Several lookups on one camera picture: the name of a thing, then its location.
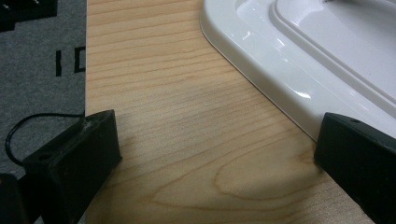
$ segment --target wooden table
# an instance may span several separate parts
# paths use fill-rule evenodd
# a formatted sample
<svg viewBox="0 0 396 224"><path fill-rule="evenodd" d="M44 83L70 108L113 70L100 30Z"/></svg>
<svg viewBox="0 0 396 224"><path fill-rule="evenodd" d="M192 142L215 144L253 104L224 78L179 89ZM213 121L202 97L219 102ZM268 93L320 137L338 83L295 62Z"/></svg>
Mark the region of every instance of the wooden table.
<svg viewBox="0 0 396 224"><path fill-rule="evenodd" d="M89 0L87 111L115 109L123 161L87 222L372 223L207 42L202 3Z"/></svg>

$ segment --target black cable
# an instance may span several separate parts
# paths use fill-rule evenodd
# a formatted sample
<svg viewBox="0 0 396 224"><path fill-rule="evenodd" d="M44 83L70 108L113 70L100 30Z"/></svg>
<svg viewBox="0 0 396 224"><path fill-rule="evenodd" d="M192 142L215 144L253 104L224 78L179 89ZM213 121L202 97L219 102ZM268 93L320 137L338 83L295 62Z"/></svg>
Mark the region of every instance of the black cable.
<svg viewBox="0 0 396 224"><path fill-rule="evenodd" d="M9 131L6 142L5 142L5 149L7 156L10 160L12 160L15 164L19 166L23 166L23 162L18 160L14 154L12 154L11 151L11 138L12 135L22 126L24 122L26 122L29 119L34 119L34 118L39 118L39 117L61 117L61 118L84 118L85 117L85 111L82 114L58 114L58 113L41 113L41 114L34 114L29 117L26 117L19 121L12 129Z"/></svg>

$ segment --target white plastic tray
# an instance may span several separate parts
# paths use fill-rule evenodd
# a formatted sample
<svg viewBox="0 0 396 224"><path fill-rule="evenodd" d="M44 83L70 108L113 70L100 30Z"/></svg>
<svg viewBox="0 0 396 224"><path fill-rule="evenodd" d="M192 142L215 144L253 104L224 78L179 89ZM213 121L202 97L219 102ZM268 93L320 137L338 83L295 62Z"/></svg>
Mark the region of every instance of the white plastic tray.
<svg viewBox="0 0 396 224"><path fill-rule="evenodd" d="M325 112L396 137L395 0L205 0L201 25L314 140Z"/></svg>

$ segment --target black plastic object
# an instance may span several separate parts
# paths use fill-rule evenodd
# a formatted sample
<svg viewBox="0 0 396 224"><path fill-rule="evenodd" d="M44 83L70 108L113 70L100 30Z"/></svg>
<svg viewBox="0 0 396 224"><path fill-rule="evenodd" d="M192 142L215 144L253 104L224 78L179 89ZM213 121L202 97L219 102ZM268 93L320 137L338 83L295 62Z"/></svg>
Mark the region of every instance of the black plastic object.
<svg viewBox="0 0 396 224"><path fill-rule="evenodd" d="M14 30L15 22L54 17L58 0L0 0L0 32Z"/></svg>
<svg viewBox="0 0 396 224"><path fill-rule="evenodd" d="M0 174L0 223L28 223L17 178Z"/></svg>
<svg viewBox="0 0 396 224"><path fill-rule="evenodd" d="M23 161L29 219L77 223L120 160L114 111L81 119Z"/></svg>
<svg viewBox="0 0 396 224"><path fill-rule="evenodd" d="M396 139L326 113L315 160L375 223L396 223Z"/></svg>

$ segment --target gray carpet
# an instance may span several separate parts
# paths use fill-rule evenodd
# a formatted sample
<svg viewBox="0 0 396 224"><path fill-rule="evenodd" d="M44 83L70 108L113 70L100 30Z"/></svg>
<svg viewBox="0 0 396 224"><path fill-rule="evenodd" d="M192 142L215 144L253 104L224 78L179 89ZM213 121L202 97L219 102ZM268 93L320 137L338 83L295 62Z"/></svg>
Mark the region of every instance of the gray carpet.
<svg viewBox="0 0 396 224"><path fill-rule="evenodd" d="M36 113L84 111L86 8L83 0L59 0L56 17L18 22L14 31L0 33L0 173L24 174L4 151L18 121ZM32 119L12 138L14 155L23 160L76 121Z"/></svg>

